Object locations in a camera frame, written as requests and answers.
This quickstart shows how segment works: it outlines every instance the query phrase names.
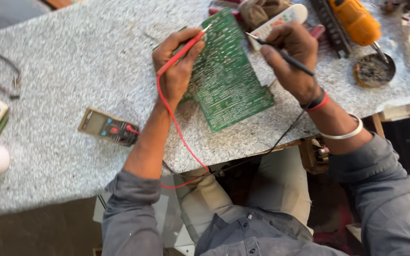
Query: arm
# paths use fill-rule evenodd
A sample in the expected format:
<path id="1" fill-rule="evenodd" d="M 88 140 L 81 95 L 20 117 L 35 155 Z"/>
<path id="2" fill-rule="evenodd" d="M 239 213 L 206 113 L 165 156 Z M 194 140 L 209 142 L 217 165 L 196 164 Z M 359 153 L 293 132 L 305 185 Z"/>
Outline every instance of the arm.
<path id="1" fill-rule="evenodd" d="M 153 53 L 156 70 L 181 42 L 199 32 L 199 28 L 185 29 L 169 36 Z M 192 66 L 203 47 L 204 43 L 198 42 L 161 78 L 161 90 L 173 112 L 186 92 Z M 167 109 L 158 100 L 123 169 L 106 187 L 112 196 L 102 220 L 103 255 L 162 255 L 151 204 L 160 197 L 159 178 L 170 122 Z"/>
<path id="2" fill-rule="evenodd" d="M 275 26 L 266 40 L 283 45 L 290 55 L 314 69 L 317 42 L 298 23 Z M 314 79 L 290 67 L 273 48 L 263 46 L 262 54 L 282 86 L 301 104 L 320 94 Z M 328 135 L 348 134 L 357 127 L 333 100 L 309 115 Z M 398 162 L 390 142 L 365 129 L 348 139 L 325 138 L 325 142 L 332 153 L 329 174 L 337 182 L 347 183 L 356 196 L 368 254 L 410 255 L 410 175 Z"/>

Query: man's left hand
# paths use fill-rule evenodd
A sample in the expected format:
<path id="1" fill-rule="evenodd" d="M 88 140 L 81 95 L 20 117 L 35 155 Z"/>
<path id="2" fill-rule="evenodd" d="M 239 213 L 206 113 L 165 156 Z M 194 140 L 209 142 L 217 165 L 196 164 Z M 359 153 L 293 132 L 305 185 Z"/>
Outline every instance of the man's left hand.
<path id="1" fill-rule="evenodd" d="M 171 34 L 153 52 L 153 62 L 156 71 L 167 63 L 181 43 L 195 37 L 200 31 L 201 28 L 187 28 L 181 30 L 180 32 Z M 160 79 L 162 94 L 173 111 L 177 107 L 183 94 L 185 94 L 188 89 L 189 80 L 191 79 L 192 66 L 204 46 L 205 43 L 203 41 L 196 43 L 186 53 L 183 59 L 169 67 Z"/>

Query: table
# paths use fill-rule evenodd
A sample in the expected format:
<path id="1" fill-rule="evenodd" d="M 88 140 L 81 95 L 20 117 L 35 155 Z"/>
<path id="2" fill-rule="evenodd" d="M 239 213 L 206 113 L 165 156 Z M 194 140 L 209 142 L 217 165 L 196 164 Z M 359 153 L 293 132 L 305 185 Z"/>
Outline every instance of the table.
<path id="1" fill-rule="evenodd" d="M 79 133 L 86 107 L 143 127 L 157 97 L 151 50 L 170 32 L 198 26 L 208 16 L 208 5 L 208 0 L 89 0 L 0 31 L 0 53 L 22 70 L 21 99 L 9 101 L 0 93 L 10 107 L 0 144 L 11 158 L 9 171 L 0 177 L 0 214 L 103 191 L 130 148 Z M 315 14 L 308 8 L 313 23 Z M 378 8 L 369 10 L 382 23 L 381 47 L 397 64 L 390 86 L 369 89 L 354 81 L 355 58 L 372 53 L 370 47 L 355 46 L 348 59 L 321 49 L 316 68 L 328 94 L 360 117 L 410 103 L 410 26 L 402 24 L 400 14 L 382 18 Z M 248 56 L 261 83 L 271 84 L 274 75 L 260 54 Z M 12 79 L 0 64 L 0 81 Z M 278 82 L 270 90 L 274 107 L 217 133 L 211 133 L 196 103 L 179 106 L 179 125 L 197 157 L 212 165 L 271 148 L 301 110 Z M 281 143 L 316 133 L 305 115 Z M 164 159 L 176 171 L 199 166 L 174 128 Z"/>

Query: silver bangle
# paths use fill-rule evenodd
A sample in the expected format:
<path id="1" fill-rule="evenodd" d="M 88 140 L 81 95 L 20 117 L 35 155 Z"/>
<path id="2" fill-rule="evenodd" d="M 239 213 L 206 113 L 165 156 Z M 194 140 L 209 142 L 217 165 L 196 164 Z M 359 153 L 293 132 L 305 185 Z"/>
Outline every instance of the silver bangle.
<path id="1" fill-rule="evenodd" d="M 352 115 L 352 114 L 349 114 L 349 115 L 352 117 L 352 119 L 354 119 L 359 124 L 353 132 L 350 132 L 350 133 L 345 134 L 345 135 L 339 135 L 339 136 L 326 135 L 326 134 L 323 134 L 321 132 L 319 132 L 319 133 L 322 135 L 322 137 L 327 137 L 327 138 L 331 138 L 331 139 L 345 139 L 345 138 L 350 138 L 350 137 L 356 136 L 359 132 L 362 131 L 363 122 L 362 122 L 361 119 L 359 119 L 355 115 Z"/>

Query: beige pants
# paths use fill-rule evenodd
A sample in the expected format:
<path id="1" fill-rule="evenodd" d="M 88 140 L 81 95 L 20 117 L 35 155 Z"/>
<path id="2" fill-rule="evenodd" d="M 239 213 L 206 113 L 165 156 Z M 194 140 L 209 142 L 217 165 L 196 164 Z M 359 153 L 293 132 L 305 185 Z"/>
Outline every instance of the beige pants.
<path id="1" fill-rule="evenodd" d="M 205 169 L 201 168 L 183 174 L 198 176 L 204 172 Z M 175 185 L 189 180 L 191 178 L 174 176 Z M 195 243 L 211 223 L 214 213 L 227 223 L 247 215 L 244 207 L 233 205 L 213 175 L 198 178 L 176 189 L 176 192 L 181 218 Z M 311 200 L 298 147 L 275 151 L 262 158 L 251 185 L 247 206 L 290 214 L 306 226 Z"/>

